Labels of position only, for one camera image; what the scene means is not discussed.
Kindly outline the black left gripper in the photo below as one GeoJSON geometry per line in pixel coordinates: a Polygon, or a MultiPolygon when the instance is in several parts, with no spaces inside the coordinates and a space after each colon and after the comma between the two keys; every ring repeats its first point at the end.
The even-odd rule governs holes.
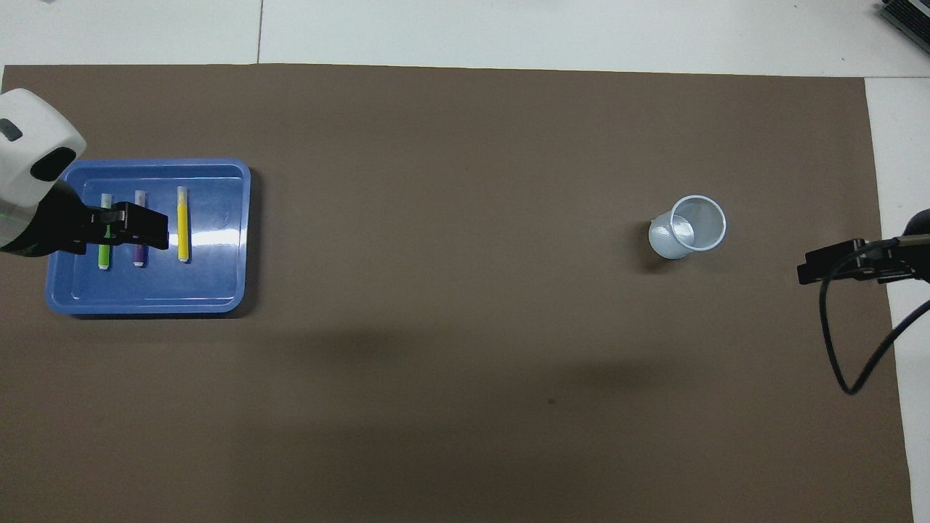
{"type": "Polygon", "coordinates": [[[163,213],[132,202],[92,206],[90,211],[64,181],[56,181],[35,206],[2,201],[1,251],[20,257],[46,257],[58,251],[83,255],[87,247],[82,231],[87,223],[92,244],[169,248],[169,218],[163,213]]]}

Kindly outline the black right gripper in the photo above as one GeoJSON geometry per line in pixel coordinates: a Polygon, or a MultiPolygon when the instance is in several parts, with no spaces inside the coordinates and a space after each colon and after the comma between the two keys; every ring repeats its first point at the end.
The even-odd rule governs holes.
{"type": "Polygon", "coordinates": [[[796,268],[798,282],[809,285],[833,280],[876,280],[880,284],[919,279],[929,282],[929,209],[907,222],[900,238],[866,241],[856,238],[808,251],[796,268]]]}

